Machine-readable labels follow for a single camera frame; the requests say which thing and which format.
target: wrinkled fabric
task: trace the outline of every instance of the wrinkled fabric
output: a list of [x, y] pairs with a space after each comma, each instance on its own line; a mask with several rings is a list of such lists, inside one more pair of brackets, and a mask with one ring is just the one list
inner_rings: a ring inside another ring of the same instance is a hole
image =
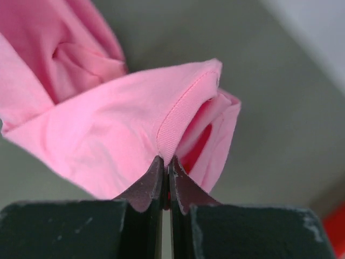
[[209, 192], [240, 101], [208, 60], [127, 74], [118, 41], [87, 0], [0, 1], [3, 137], [100, 199], [174, 154]]

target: pink fabric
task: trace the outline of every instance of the pink fabric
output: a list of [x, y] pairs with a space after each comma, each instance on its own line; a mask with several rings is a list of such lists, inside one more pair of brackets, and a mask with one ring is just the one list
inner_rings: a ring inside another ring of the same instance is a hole
[[101, 199], [176, 153], [206, 191], [218, 180], [240, 102], [218, 89], [221, 63], [126, 74], [111, 30], [87, 0], [0, 1], [5, 138]]

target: clamp jaw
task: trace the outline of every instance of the clamp jaw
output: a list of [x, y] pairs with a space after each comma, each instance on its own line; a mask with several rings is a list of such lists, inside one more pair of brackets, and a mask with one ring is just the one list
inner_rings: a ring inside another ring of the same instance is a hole
[[0, 258], [161, 258], [162, 210], [173, 258], [335, 258], [308, 209], [223, 205], [157, 156], [111, 201], [17, 202], [0, 213]]

